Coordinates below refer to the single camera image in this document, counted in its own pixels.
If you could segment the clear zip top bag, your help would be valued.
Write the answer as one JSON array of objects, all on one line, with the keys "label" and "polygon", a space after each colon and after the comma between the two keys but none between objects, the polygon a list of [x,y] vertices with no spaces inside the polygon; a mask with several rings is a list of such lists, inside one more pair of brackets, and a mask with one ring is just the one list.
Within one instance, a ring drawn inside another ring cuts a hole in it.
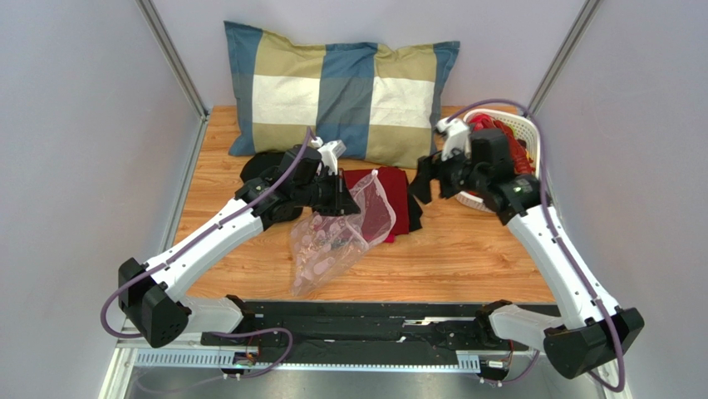
[{"label": "clear zip top bag", "polygon": [[311,214],[290,233],[294,262],[290,292],[303,297],[343,275],[378,244],[396,224],[379,171],[372,170],[350,190],[358,214],[329,217]]}]

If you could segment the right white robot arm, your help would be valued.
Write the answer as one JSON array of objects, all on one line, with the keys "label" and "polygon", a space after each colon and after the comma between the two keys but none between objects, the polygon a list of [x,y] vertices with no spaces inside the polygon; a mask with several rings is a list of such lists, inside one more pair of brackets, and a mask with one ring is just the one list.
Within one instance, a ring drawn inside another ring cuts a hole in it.
[{"label": "right white robot arm", "polygon": [[593,277],[561,230],[541,180],[515,169],[509,139],[500,130],[449,133],[442,150],[418,159],[410,193],[428,204],[430,183],[440,197],[470,191],[523,245],[556,301],[559,315],[535,313],[506,300],[475,315],[486,344],[515,341],[546,355],[567,379],[615,361],[623,378],[623,356],[644,327],[635,308],[622,308]]}]

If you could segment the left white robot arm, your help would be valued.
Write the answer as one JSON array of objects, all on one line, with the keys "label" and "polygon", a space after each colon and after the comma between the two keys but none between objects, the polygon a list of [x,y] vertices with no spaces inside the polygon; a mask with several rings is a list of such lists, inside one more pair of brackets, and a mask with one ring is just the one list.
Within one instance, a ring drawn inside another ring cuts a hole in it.
[{"label": "left white robot arm", "polygon": [[290,220],[297,209],[358,214],[337,166],[345,149],[341,140],[294,146],[186,239],[144,262],[127,259],[118,270],[114,300],[136,328],[134,336],[160,348],[184,333],[234,332],[243,320],[236,300],[190,298],[189,288],[239,245]]}]

